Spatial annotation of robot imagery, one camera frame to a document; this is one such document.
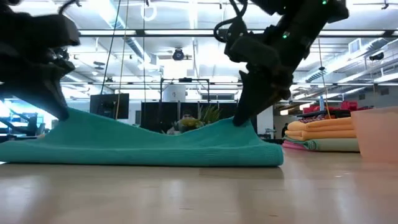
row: white cylinder tank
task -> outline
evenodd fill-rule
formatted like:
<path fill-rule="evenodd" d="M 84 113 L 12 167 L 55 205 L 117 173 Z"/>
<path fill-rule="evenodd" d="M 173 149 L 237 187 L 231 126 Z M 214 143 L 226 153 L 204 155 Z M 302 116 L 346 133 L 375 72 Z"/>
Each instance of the white cylinder tank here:
<path fill-rule="evenodd" d="M 185 102 L 186 99 L 186 89 L 185 85 L 168 85 L 163 91 L 163 101 L 164 102 Z"/>

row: table surface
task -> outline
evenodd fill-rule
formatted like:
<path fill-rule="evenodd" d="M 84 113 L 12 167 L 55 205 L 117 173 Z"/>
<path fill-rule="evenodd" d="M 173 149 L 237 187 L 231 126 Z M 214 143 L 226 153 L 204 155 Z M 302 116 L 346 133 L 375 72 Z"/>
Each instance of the table surface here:
<path fill-rule="evenodd" d="M 0 165 L 1 224 L 395 224 L 398 164 L 285 152 L 281 168 Z"/>

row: robotic hand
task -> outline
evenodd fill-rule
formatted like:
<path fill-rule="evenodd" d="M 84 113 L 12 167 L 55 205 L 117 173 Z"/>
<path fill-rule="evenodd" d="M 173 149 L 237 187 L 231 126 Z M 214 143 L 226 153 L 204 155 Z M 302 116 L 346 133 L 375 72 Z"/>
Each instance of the robotic hand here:
<path fill-rule="evenodd" d="M 59 120 L 68 118 L 60 79 L 75 67 L 67 46 L 80 44 L 76 25 L 59 14 L 32 17 L 9 7 L 21 0 L 0 0 L 0 93 L 14 95 L 48 111 Z"/>
<path fill-rule="evenodd" d="M 308 57 L 320 31 L 327 22 L 346 19 L 349 13 L 338 0 L 251 0 L 269 15 L 277 12 L 282 16 L 276 26 L 253 34 L 242 19 L 248 0 L 239 0 L 242 10 L 234 0 L 229 1 L 236 17 L 217 24 L 214 36 L 226 43 L 224 53 L 231 61 L 247 62 L 249 73 L 239 71 L 243 90 L 233 119 L 240 126 L 279 100 L 289 99 L 293 72 Z M 231 25 L 221 37 L 218 29 L 226 24 Z"/>

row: orange folded towel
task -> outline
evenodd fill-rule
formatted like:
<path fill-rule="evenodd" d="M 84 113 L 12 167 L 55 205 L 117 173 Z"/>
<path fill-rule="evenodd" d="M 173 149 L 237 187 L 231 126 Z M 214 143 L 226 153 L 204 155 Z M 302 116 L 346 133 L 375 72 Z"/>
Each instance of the orange folded towel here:
<path fill-rule="evenodd" d="M 286 131 L 289 138 L 307 141 L 311 139 L 328 139 L 328 138 L 356 138 L 354 130 L 344 131 Z"/>
<path fill-rule="evenodd" d="M 353 130 L 354 126 L 351 118 L 326 119 L 302 123 L 300 121 L 291 122 L 287 129 L 289 131 L 346 131 Z"/>

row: stack of folded towels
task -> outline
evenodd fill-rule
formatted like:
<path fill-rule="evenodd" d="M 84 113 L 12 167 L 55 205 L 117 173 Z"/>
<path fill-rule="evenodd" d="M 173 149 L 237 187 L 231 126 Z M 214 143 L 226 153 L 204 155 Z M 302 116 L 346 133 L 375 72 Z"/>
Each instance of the stack of folded towels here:
<path fill-rule="evenodd" d="M 310 151 L 359 152 L 351 118 L 325 119 L 287 126 L 284 148 Z"/>

